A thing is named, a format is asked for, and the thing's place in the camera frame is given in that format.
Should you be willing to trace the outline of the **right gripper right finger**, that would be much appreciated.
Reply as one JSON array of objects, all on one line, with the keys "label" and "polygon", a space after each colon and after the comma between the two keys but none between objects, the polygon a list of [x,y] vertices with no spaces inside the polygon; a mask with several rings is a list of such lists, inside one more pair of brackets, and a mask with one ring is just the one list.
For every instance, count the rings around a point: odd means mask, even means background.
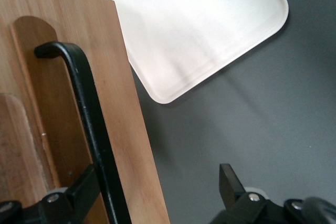
[{"label": "right gripper right finger", "polygon": [[219,166],[219,193],[225,206],[211,223],[286,223],[283,208],[247,191],[229,164]]}]

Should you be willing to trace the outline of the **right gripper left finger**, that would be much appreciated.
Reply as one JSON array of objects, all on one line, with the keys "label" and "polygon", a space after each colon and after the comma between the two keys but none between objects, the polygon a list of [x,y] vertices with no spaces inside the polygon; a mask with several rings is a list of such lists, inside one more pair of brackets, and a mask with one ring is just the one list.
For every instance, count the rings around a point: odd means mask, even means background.
[{"label": "right gripper left finger", "polygon": [[100,194],[93,165],[65,189],[57,189],[19,212],[19,223],[84,223]]}]

